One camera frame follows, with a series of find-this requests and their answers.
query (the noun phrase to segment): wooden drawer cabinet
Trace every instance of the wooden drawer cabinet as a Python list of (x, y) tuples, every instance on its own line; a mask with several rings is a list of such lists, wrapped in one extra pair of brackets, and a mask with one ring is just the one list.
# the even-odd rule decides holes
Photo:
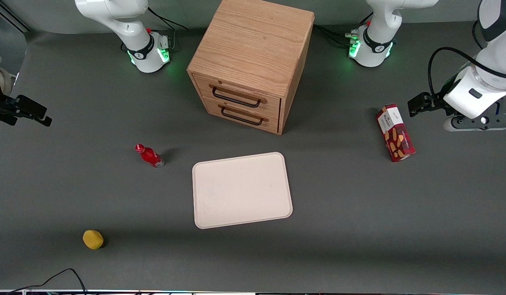
[(187, 67), (208, 113), (282, 134), (313, 20), (262, 0), (222, 0)]

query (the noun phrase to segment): bottle cap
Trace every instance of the bottle cap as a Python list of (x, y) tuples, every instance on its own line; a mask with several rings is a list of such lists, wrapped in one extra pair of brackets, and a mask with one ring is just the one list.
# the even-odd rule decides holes
[(139, 152), (139, 153), (144, 153), (144, 150), (146, 149), (145, 146), (143, 146), (142, 144), (137, 144), (135, 145), (135, 151)]

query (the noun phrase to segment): black metal handle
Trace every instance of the black metal handle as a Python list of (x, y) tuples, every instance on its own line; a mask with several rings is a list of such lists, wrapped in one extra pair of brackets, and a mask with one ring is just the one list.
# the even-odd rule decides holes
[(258, 108), (258, 106), (260, 106), (260, 99), (257, 101), (257, 103), (251, 104), (251, 103), (243, 102), (243, 101), (240, 101), (240, 100), (232, 99), (231, 97), (219, 95), (219, 94), (215, 93), (216, 91), (217, 91), (217, 88), (213, 87), (212, 93), (213, 93), (214, 97), (221, 98), (223, 100), (227, 100), (227, 101), (230, 101), (230, 102), (238, 103), (238, 104), (241, 104), (243, 106), (250, 107), (250, 108)]
[(251, 124), (251, 125), (255, 125), (255, 126), (260, 126), (262, 124), (262, 122), (264, 121), (264, 119), (260, 118), (260, 122), (253, 122), (253, 121), (249, 121), (249, 120), (246, 120), (246, 119), (242, 119), (238, 116), (233, 116), (233, 115), (230, 115), (230, 114), (226, 114), (224, 112), (225, 110), (225, 107), (221, 107), (221, 114), (222, 116), (227, 116), (227, 118), (231, 118), (231, 119), (235, 119), (235, 120), (238, 120), (238, 121), (241, 121), (241, 122), (244, 122), (244, 123), (248, 123), (248, 124)]

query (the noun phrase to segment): cardboard box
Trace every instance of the cardboard box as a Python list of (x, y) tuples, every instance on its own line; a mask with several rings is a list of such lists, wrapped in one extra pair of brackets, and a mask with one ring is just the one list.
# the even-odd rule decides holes
[(402, 161), (415, 153), (396, 104), (384, 106), (377, 114), (377, 122), (393, 162)]

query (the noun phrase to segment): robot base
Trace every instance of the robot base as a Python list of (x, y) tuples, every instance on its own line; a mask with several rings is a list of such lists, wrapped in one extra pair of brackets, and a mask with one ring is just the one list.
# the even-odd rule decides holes
[(358, 29), (353, 29), (351, 31), (350, 35), (353, 36), (351, 38), (355, 42), (350, 48), (348, 57), (356, 60), (356, 62), (358, 62), (361, 66), (373, 68), (380, 66), (380, 64), (389, 56), (393, 43), (391, 43), (388, 48), (384, 48), (384, 46), (382, 46), (382, 52), (373, 52), (371, 47), (364, 41), (364, 38), (360, 37), (367, 27), (368, 26), (363, 25)]
[(154, 38), (154, 48), (148, 53), (145, 59), (133, 58), (128, 52), (131, 63), (143, 73), (156, 72), (170, 61), (169, 41), (167, 36), (160, 35), (157, 32), (151, 32), (150, 35)]

